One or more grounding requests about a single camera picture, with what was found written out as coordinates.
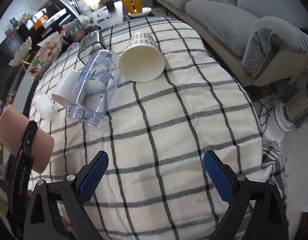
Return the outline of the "pink plastic cup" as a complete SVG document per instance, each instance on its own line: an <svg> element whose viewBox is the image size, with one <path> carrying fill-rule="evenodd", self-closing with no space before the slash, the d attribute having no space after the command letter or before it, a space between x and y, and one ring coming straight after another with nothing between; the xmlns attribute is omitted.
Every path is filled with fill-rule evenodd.
<svg viewBox="0 0 308 240"><path fill-rule="evenodd" d="M0 141L13 156L17 156L21 144L27 145L33 157L32 169L43 173L46 169L55 144L54 138L38 128L12 105L0 117Z"/></svg>

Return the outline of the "white plastic cup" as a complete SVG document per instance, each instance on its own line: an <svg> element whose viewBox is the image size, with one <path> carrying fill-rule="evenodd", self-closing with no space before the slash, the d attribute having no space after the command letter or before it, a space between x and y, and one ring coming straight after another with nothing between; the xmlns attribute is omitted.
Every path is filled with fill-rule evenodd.
<svg viewBox="0 0 308 240"><path fill-rule="evenodd" d="M55 89L51 93L51 97L55 100L55 102L65 108L69 108L71 94L80 77L80 74L81 72L78 70L71 70L61 77Z"/></svg>

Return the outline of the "patterned paper cup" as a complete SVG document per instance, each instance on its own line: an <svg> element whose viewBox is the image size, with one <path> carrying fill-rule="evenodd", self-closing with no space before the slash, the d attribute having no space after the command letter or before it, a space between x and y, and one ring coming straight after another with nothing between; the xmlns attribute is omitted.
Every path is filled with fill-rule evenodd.
<svg viewBox="0 0 308 240"><path fill-rule="evenodd" d="M158 44L149 33L135 33L119 63L121 74L134 82L147 82L159 77L165 69L165 57L158 49Z"/></svg>

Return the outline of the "black cup on table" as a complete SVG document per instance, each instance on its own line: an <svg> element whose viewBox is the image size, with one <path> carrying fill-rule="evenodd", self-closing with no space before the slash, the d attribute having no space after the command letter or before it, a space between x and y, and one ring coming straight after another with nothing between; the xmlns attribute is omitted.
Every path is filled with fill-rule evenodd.
<svg viewBox="0 0 308 240"><path fill-rule="evenodd" d="M106 6L106 8L107 8L107 10L108 10L109 12L113 12L113 11L116 10L113 0L108 0L108 1L106 1L106 2L105 2L105 6Z"/></svg>

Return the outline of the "electric space heater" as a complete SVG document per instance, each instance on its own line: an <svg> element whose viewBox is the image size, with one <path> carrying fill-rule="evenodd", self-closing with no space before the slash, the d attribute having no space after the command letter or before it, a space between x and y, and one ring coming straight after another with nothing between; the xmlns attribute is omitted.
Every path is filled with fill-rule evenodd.
<svg viewBox="0 0 308 240"><path fill-rule="evenodd" d="M308 67L274 107L274 118L283 132L300 128L308 121Z"/></svg>

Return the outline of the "two-tier candy dish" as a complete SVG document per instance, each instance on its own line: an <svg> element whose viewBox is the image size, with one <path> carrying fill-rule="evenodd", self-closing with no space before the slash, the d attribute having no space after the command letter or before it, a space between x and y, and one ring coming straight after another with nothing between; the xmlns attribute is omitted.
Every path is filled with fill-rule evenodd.
<svg viewBox="0 0 308 240"><path fill-rule="evenodd" d="M22 66L31 79L39 80L59 57L62 47L67 44L56 31L37 44L38 51L35 53L29 36L8 64L11 67Z"/></svg>

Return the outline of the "clear printed plastic bottle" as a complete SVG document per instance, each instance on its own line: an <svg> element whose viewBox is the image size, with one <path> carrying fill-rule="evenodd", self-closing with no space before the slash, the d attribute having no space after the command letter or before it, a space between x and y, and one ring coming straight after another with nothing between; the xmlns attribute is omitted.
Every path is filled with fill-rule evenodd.
<svg viewBox="0 0 308 240"><path fill-rule="evenodd" d="M119 55L98 50L88 60L71 94L67 117L98 127L118 88Z"/></svg>

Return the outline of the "clear glass mug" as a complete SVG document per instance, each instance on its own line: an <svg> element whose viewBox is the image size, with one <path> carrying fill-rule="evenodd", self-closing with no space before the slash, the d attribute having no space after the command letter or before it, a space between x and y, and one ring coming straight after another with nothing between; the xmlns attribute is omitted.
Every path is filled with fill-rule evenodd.
<svg viewBox="0 0 308 240"><path fill-rule="evenodd" d="M101 32L93 31L81 40L78 58L81 63L86 64L96 51L103 49L106 49L106 46Z"/></svg>

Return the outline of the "black upright piano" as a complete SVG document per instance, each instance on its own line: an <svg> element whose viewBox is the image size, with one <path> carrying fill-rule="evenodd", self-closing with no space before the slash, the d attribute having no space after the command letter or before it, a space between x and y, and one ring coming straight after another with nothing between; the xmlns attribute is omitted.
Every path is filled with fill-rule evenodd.
<svg viewBox="0 0 308 240"><path fill-rule="evenodd" d="M53 32L60 31L70 20L72 16L66 8L59 9L54 3L48 2L16 27L16 32L22 40L26 40L28 36L32 41L44 39Z"/></svg>

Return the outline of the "clear snack jar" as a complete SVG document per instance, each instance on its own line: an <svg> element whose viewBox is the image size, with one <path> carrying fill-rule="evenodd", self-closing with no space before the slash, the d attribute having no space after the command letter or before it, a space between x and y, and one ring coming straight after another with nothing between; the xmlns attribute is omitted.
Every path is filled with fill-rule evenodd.
<svg viewBox="0 0 308 240"><path fill-rule="evenodd" d="M80 42L86 35L86 31L78 19L69 22L65 26L64 33L68 40L72 40L74 42Z"/></svg>

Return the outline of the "checkered white tablecloth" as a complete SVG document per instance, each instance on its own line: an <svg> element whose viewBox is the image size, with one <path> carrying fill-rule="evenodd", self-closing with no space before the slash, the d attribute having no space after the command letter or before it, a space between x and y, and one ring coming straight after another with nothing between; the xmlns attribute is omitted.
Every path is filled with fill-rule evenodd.
<svg viewBox="0 0 308 240"><path fill-rule="evenodd" d="M63 180L106 151L108 170L85 204L104 239L207 239L227 210L202 165L209 150L250 180L274 179L285 196L281 147L266 142L249 96L198 33L178 20L145 17L102 35L106 48L121 54L140 31L153 36L166 69L145 83L122 78L98 128L68 118L62 106L50 122L31 108L30 119L55 146L29 188L38 179Z"/></svg>

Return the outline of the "black coffee table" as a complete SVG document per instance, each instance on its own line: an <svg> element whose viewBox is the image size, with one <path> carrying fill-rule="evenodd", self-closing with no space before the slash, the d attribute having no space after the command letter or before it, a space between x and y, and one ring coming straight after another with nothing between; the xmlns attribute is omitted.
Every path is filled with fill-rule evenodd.
<svg viewBox="0 0 308 240"><path fill-rule="evenodd" d="M90 12L86 16L81 15L78 19L83 28L86 31L86 35L90 34L93 31L100 31L102 34L102 39L104 40L103 32L107 29L110 29L111 27L121 24L126 20L126 13L127 10L123 8L123 4L121 1L114 2L115 5L115 11L109 12L107 8L104 6L96 11ZM72 44L74 41L68 40L65 37L65 26L68 24L62 26L60 31L57 31L63 39L68 43Z"/></svg>

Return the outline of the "grey sectional sofa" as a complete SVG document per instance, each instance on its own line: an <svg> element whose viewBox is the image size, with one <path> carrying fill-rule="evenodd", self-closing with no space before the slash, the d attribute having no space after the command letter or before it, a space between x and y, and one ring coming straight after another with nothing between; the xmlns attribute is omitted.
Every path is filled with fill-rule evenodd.
<svg viewBox="0 0 308 240"><path fill-rule="evenodd" d="M156 0L193 27L245 87L296 81L308 67L300 0Z"/></svg>

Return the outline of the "potted plant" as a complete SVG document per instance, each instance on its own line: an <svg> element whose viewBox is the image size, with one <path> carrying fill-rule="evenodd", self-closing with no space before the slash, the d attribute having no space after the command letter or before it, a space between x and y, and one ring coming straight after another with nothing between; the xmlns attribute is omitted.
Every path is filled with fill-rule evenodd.
<svg viewBox="0 0 308 240"><path fill-rule="evenodd" d="M105 6L108 1L109 0L99 0L99 2L98 2L99 8Z"/></svg>

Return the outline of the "yellow rabbit ear stool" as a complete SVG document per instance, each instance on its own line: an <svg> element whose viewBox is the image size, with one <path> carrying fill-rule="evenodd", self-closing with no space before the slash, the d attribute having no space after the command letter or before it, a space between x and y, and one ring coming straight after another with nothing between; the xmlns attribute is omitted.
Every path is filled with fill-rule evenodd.
<svg viewBox="0 0 308 240"><path fill-rule="evenodd" d="M132 18L150 15L152 8L143 7L143 0L120 0Z"/></svg>

